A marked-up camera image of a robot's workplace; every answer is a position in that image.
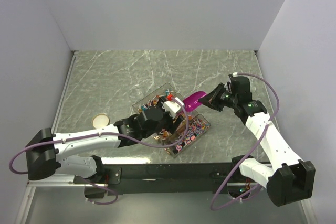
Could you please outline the magenta plastic scoop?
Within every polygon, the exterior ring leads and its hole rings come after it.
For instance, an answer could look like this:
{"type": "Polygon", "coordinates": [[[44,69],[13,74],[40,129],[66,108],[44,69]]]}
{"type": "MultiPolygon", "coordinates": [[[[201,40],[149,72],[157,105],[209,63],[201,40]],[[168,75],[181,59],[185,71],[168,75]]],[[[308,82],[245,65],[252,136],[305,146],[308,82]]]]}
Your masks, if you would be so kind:
{"type": "Polygon", "coordinates": [[[196,110],[202,104],[198,101],[199,99],[206,96],[205,91],[197,91],[183,100],[184,108],[186,112],[192,112],[196,110]]]}

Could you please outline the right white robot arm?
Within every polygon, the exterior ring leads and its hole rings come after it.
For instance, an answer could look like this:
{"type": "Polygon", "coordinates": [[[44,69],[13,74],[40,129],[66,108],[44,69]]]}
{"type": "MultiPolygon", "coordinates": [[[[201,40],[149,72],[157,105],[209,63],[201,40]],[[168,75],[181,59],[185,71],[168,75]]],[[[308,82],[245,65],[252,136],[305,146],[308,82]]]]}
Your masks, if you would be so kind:
{"type": "Polygon", "coordinates": [[[265,188],[271,202],[278,207],[309,199],[316,169],[311,161],[304,161],[295,153],[273,124],[278,110],[269,114],[261,101],[253,99],[251,77],[250,73],[235,72],[229,75],[229,82],[220,83],[198,100],[219,112],[225,107],[233,109],[257,139],[256,144],[231,167],[214,197],[232,177],[238,182],[250,178],[257,183],[253,189],[265,188]]]}

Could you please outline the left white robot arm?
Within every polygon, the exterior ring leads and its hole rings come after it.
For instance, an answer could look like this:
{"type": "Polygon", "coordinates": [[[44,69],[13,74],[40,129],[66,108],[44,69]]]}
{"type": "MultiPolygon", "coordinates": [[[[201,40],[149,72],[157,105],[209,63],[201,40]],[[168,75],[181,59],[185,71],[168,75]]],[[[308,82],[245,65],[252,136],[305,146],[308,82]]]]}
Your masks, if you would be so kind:
{"type": "Polygon", "coordinates": [[[95,130],[54,134],[50,128],[42,129],[26,146],[28,178],[42,180],[60,173],[81,176],[99,183],[105,176],[101,158],[82,158],[80,153],[138,143],[144,145],[145,138],[161,130],[174,133],[186,118],[186,113],[182,111],[172,115],[164,109],[150,107],[95,130]]]}

